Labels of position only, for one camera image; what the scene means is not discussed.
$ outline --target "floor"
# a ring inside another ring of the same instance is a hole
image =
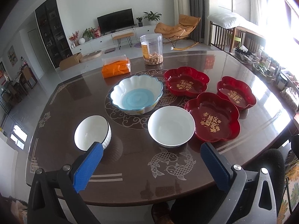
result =
[[[177,47],[183,48],[191,44],[192,41],[179,41],[177,43]],[[211,48],[203,44],[198,44],[188,50],[205,51],[215,49],[215,47]],[[174,52],[174,50],[171,50],[171,44],[163,45],[163,50],[164,53]],[[25,168],[27,155],[30,149],[31,139],[37,126],[38,120],[57,84],[65,80],[68,80],[74,76],[80,75],[84,72],[101,67],[103,65],[101,58],[110,58],[120,55],[126,55],[129,58],[137,58],[142,57],[142,51],[141,48],[136,48],[134,46],[131,48],[129,45],[123,45],[120,50],[116,48],[114,52],[103,54],[101,57],[98,57],[94,60],[85,63],[80,63],[76,66],[68,68],[67,70],[50,70],[43,75],[43,77],[39,80],[38,84],[34,87],[33,90],[29,90],[28,96],[25,96],[23,100],[11,110],[9,116],[7,117],[4,123],[3,129],[7,132],[8,135],[7,143],[19,152],[15,173],[15,197],[17,199],[21,199],[28,202],[30,187],[27,186],[27,184],[25,183]],[[28,135],[23,150],[17,147],[14,144],[14,142],[9,139],[10,133],[12,132],[12,129],[15,124],[18,124],[20,128]],[[60,200],[60,203],[69,221],[72,223],[76,223],[65,201]],[[151,218],[150,213],[151,206],[89,206],[89,208],[99,219],[99,221],[103,224],[153,224],[153,220]]]

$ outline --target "red plate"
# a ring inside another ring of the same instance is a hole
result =
[[[217,83],[217,94],[231,101],[238,110],[249,109],[257,103],[251,88],[242,81],[232,77],[222,77]]]
[[[207,142],[230,141],[240,133],[236,106],[215,93],[201,93],[185,105],[195,120],[195,135]]]
[[[190,98],[196,98],[207,90],[210,81],[206,74],[188,66],[168,70],[164,73],[164,77],[166,86],[172,94]]]

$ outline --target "metal screw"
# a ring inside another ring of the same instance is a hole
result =
[[[263,174],[267,174],[267,173],[268,173],[268,169],[262,167],[262,173],[263,173]]]
[[[62,167],[63,171],[69,171],[71,169],[71,166],[66,164]]]
[[[42,173],[42,168],[36,170],[36,174],[41,174],[41,173]]]
[[[235,164],[234,165],[234,169],[237,170],[237,171],[240,171],[242,168],[241,168],[240,165]]]

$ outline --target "plastic jar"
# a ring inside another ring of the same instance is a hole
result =
[[[157,65],[163,62],[162,34],[149,34],[140,37],[144,62]]]

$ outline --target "white vase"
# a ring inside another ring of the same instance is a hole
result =
[[[150,24],[150,25],[156,25],[156,24],[157,24],[157,21],[156,21],[156,20],[149,20],[149,24]]]
[[[78,40],[79,44],[84,44],[85,43],[85,39],[84,38],[81,38]]]

